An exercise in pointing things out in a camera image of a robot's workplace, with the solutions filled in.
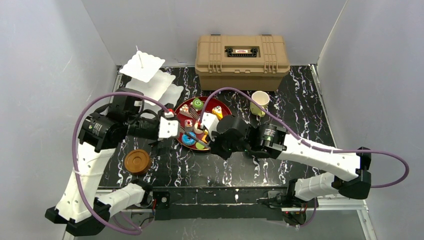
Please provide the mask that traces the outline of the white three-tier dessert stand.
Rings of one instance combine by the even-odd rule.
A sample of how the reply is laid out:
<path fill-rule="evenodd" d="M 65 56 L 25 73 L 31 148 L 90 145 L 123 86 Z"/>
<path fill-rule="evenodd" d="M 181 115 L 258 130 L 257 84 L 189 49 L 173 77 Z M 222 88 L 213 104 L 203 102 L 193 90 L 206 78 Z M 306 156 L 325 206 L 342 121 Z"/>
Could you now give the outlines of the white three-tier dessert stand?
<path fill-rule="evenodd" d="M 183 87 L 173 83 L 176 76 L 160 70 L 165 60 L 139 49 L 119 70 L 130 78 L 126 88 L 136 90 L 159 103 L 176 105 Z"/>

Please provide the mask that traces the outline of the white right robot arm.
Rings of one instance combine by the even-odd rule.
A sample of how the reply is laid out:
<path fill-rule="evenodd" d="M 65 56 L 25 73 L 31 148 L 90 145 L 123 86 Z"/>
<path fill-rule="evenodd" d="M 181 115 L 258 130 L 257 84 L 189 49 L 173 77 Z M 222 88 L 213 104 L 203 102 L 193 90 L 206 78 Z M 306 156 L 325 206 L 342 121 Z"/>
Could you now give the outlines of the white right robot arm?
<path fill-rule="evenodd" d="M 233 153 L 245 152 L 259 159 L 288 160 L 323 170 L 324 173 L 289 182 L 287 192 L 274 199 L 279 204 L 306 203 L 316 197 L 341 194 L 364 200 L 371 189 L 368 171 L 369 155 L 340 153 L 317 142 L 297 139 L 282 126 L 252 126 L 234 115 L 222 119 L 211 113 L 201 118 L 201 127 L 208 132 L 210 153 L 227 160 Z"/>

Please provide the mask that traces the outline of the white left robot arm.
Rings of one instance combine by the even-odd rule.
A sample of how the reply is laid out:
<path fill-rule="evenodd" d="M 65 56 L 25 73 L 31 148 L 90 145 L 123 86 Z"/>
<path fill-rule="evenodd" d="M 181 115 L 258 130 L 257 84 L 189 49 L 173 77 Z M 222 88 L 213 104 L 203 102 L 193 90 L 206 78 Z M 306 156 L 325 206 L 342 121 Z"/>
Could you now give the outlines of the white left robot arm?
<path fill-rule="evenodd" d="M 60 201 L 45 212 L 48 220 L 65 225 L 66 232 L 75 237 L 95 236 L 104 228 L 140 235 L 140 226 L 121 228 L 109 221 L 133 205 L 151 206 L 152 186 L 133 180 L 125 187 L 97 196 L 101 178 L 126 136 L 160 141 L 180 133 L 172 103 L 162 104 L 130 88 L 119 88 L 108 96 L 110 103 L 92 113 L 85 107 L 77 118 L 71 140 L 73 169 L 69 181 Z"/>

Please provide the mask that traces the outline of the pale green ceramic mug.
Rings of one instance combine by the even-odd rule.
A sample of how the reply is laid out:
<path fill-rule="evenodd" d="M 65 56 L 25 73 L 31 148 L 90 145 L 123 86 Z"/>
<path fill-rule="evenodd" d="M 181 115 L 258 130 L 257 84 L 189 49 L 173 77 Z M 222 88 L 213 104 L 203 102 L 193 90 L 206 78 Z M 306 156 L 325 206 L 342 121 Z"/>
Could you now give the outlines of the pale green ceramic mug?
<path fill-rule="evenodd" d="M 255 91 L 252 95 L 251 95 L 251 99 L 256 102 L 257 104 L 259 104 L 263 109 L 267 109 L 268 104 L 270 102 L 270 96 L 268 95 L 268 93 L 264 92 L 264 91 Z M 260 118 L 264 117 L 266 115 L 266 113 L 262 110 L 260 110 L 259 107 L 257 107 L 252 101 L 250 102 L 250 112 L 255 115 L 258 116 Z"/>

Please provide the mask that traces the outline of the green round macaron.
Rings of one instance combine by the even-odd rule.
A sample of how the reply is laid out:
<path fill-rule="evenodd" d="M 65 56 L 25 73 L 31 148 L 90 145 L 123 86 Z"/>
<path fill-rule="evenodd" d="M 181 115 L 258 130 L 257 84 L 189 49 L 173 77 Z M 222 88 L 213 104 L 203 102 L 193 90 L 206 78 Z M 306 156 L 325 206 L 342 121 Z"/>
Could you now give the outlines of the green round macaron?
<path fill-rule="evenodd" d="M 197 150 L 204 150 L 206 147 L 203 144 L 201 144 L 200 142 L 196 142 L 195 143 L 195 148 Z"/>

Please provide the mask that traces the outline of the black base frame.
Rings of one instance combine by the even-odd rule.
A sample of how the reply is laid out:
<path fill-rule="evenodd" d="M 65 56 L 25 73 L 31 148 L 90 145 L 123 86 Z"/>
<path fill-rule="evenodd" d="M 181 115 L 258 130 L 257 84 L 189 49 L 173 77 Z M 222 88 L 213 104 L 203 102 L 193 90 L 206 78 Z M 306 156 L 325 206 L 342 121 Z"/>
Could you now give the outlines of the black base frame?
<path fill-rule="evenodd" d="M 154 187 L 148 201 L 156 200 L 155 220 L 266 219 L 283 220 L 288 214 L 312 213 L 317 199 L 307 203 L 283 198 L 286 187 Z"/>

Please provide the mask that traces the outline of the tan plastic toolbox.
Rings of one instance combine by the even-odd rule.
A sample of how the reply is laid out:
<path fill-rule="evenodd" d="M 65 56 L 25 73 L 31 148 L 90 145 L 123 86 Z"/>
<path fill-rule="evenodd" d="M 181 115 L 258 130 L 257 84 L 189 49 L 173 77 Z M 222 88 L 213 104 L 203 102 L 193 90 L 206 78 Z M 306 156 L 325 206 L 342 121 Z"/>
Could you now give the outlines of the tan plastic toolbox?
<path fill-rule="evenodd" d="M 242 91 L 277 91 L 291 70 L 281 35 L 202 35 L 195 72 L 203 91 L 224 87 Z"/>

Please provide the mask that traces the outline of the red round tray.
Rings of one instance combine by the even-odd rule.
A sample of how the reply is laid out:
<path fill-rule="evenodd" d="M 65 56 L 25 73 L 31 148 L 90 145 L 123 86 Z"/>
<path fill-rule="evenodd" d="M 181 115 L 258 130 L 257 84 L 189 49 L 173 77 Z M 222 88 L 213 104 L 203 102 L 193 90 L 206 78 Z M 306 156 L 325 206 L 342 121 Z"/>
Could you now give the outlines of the red round tray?
<path fill-rule="evenodd" d="M 190 98 L 190 99 L 188 99 L 188 100 L 185 100 L 179 107 L 177 107 L 177 109 L 174 111 L 174 113 L 176 114 L 176 117 L 177 117 L 177 119 L 179 120 L 179 123 L 180 123 L 180 126 L 183 128 L 183 130 L 180 132 L 180 136 L 177 138 L 177 140 L 179 141 L 179 143 L 181 143 L 184 147 L 187 147 L 187 148 L 189 148 L 189 149 L 191 149 L 191 150 L 194 150 L 194 151 L 200 151 L 200 152 L 208 152 L 210 149 L 209 148 L 205 148 L 205 149 L 203 149 L 203 150 L 198 150 L 198 149 L 196 149 L 195 148 L 195 144 L 194 145 L 192 145 L 192 146 L 186 146 L 186 145 L 184 145 L 183 143 L 182 143 L 182 140 L 181 140 L 181 137 L 182 137 L 182 135 L 185 133 L 185 132 L 194 132 L 195 134 L 196 134 L 196 136 L 200 139 L 200 140 L 202 140 L 202 141 L 204 141 L 205 143 L 208 143 L 209 142 L 209 138 L 207 137 L 207 134 L 208 134 L 208 131 L 205 129 L 205 130 L 202 130 L 202 129 L 200 129 L 200 127 L 199 127 L 199 125 L 198 125 L 198 122 L 197 121 L 194 121 L 194 118 L 195 117 L 199 117 L 200 116 L 200 114 L 201 114 L 201 110 L 200 111 L 196 111 L 196 110 L 194 110 L 193 108 L 192 108 L 192 106 L 191 106 L 191 102 L 193 101 L 193 99 L 194 98 L 200 98 L 202 101 L 203 101 L 203 103 L 207 100 L 207 97 L 206 96 L 199 96 L 199 97 L 193 97 L 193 98 Z M 189 105 L 189 107 L 190 107 L 190 112 L 191 112 L 191 114 L 192 114 L 192 118 L 189 118 L 189 117 L 186 117 L 186 116 L 183 116 L 183 115 L 181 115 L 180 114 L 180 107 L 182 106 L 182 105 L 184 105 L 184 104 L 187 104 L 187 105 Z M 218 100 L 218 99 L 211 99 L 209 102 L 208 102 L 208 104 L 207 104 L 207 106 L 205 107 L 205 113 L 212 113 L 212 109 L 215 107 L 215 106 L 221 106 L 222 107 L 222 112 L 223 112 L 223 117 L 225 117 L 225 116 L 227 116 L 227 115 L 230 115 L 232 112 L 231 112 L 231 110 L 230 110 L 230 108 L 225 104 L 225 103 L 223 103 L 222 101 L 220 101 L 220 100 Z M 192 120 L 192 122 L 193 122 L 193 127 L 192 127 L 192 131 L 188 131 L 188 130 L 186 130 L 185 129 L 185 127 L 184 127 L 184 121 L 185 120 Z"/>

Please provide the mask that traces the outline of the brown wooden coaster stack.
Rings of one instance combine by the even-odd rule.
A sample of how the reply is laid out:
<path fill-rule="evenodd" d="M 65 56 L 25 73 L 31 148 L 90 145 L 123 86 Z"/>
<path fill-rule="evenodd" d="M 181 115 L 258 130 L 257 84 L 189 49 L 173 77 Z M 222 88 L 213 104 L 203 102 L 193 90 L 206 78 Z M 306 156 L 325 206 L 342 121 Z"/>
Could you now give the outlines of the brown wooden coaster stack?
<path fill-rule="evenodd" d="M 149 153 L 142 149 L 132 150 L 124 159 L 124 167 L 135 176 L 146 174 L 151 166 L 152 160 Z"/>

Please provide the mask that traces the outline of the green swirl roll cake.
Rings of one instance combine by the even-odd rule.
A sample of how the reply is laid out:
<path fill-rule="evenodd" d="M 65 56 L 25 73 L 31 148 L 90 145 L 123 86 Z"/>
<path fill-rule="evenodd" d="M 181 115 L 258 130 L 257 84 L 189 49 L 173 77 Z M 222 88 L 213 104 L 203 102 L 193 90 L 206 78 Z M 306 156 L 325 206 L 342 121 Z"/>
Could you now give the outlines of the green swirl roll cake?
<path fill-rule="evenodd" d="M 195 111 L 201 111 L 204 107 L 204 102 L 200 98 L 196 97 L 192 100 L 191 106 Z"/>

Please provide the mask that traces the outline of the blue sprinkled donut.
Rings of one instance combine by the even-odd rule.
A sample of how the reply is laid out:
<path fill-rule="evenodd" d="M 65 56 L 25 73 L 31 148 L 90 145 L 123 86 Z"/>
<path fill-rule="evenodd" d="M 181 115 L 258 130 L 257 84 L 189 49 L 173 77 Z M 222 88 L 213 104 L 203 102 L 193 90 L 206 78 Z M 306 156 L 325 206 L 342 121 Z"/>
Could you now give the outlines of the blue sprinkled donut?
<path fill-rule="evenodd" d="M 185 146 L 193 146 L 197 142 L 194 137 L 196 137 L 194 132 L 186 132 L 181 136 L 181 141 Z"/>

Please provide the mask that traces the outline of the yellow cake slice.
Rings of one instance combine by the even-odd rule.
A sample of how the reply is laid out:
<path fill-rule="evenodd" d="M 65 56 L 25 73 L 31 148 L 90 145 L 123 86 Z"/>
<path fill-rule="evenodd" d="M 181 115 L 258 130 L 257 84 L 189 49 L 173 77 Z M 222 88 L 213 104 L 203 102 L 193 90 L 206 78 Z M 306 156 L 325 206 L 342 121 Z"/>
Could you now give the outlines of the yellow cake slice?
<path fill-rule="evenodd" d="M 213 107 L 211 112 L 218 118 L 219 121 L 224 117 L 223 109 L 220 105 Z"/>

